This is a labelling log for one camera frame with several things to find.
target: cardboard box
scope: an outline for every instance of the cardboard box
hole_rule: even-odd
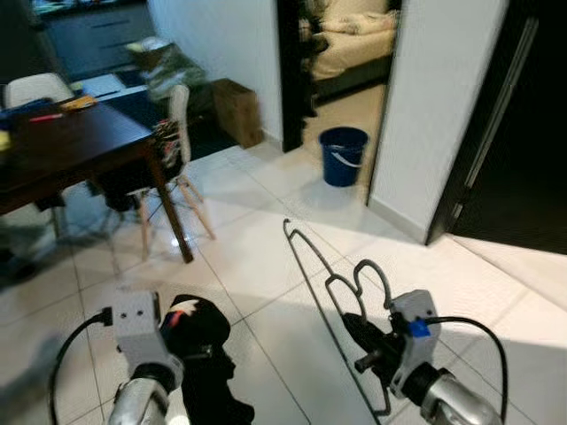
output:
[[[262,141],[258,98],[252,90],[223,78],[213,82],[214,107],[221,128],[243,147]]]

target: white chair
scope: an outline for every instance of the white chair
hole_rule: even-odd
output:
[[[4,104],[7,108],[15,108],[45,97],[62,102],[73,96],[73,91],[57,74],[39,73],[10,81],[4,91]]]
[[[198,193],[197,188],[190,182],[187,175],[184,173],[189,166],[191,159],[191,146],[189,135],[187,134],[187,102],[189,101],[189,89],[182,84],[174,86],[171,90],[169,98],[169,119],[178,122],[179,138],[181,145],[181,155],[183,161],[183,168],[179,175],[174,178],[175,183],[185,198],[185,202],[189,205],[190,209],[195,212],[198,219],[203,224],[211,239],[215,239],[215,235],[211,226],[206,219],[206,216],[199,210],[197,203],[191,196],[188,188],[195,194],[197,199],[202,203],[203,197]],[[140,199],[140,219],[142,220],[142,242],[144,246],[144,258],[148,255],[148,212],[145,205],[145,194],[143,193]]]

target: black cable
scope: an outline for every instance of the black cable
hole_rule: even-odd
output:
[[[103,311],[99,314],[95,314],[87,321],[81,323],[77,329],[73,331],[73,333],[65,340],[61,349],[59,350],[57,357],[55,358],[55,365],[53,366],[53,370],[51,371],[50,380],[48,383],[48,393],[47,393],[47,405],[50,412],[50,419],[53,425],[58,425],[57,419],[57,408],[55,405],[56,397],[55,397],[55,390],[57,386],[57,373],[61,368],[61,363],[63,362],[63,358],[69,346],[73,342],[73,340],[88,326],[92,325],[93,323],[103,323],[105,326],[112,326],[113,324],[113,311],[111,307],[106,307]]]
[[[426,324],[432,325],[435,323],[448,323],[448,322],[458,322],[458,323],[468,323],[470,325],[476,326],[484,330],[494,341],[496,347],[498,348],[498,353],[500,354],[500,362],[502,368],[502,402],[501,402],[501,411],[500,417],[502,420],[502,424],[506,422],[506,411],[508,409],[508,362],[506,361],[506,352],[504,351],[504,347],[500,342],[500,339],[485,325],[480,323],[479,321],[474,321],[467,317],[459,317],[459,316],[443,316],[443,317],[430,317],[423,320]]]

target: dark wooden table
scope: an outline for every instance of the dark wooden table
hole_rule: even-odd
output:
[[[179,243],[183,260],[193,260],[166,187],[161,165],[149,144],[151,131],[104,104],[63,118],[29,122],[33,116],[60,112],[57,105],[15,122],[10,163],[0,176],[0,215],[144,158]]]

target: baseboard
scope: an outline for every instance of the baseboard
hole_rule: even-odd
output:
[[[373,197],[369,199],[369,209],[380,217],[390,222],[395,228],[402,231],[419,243],[425,243],[427,229],[421,228],[405,215],[395,211],[389,205]]]
[[[264,142],[268,142],[274,145],[278,150],[282,149],[282,146],[284,145],[283,140],[279,139],[278,137],[275,137],[265,128],[262,129],[262,133],[264,134]]]

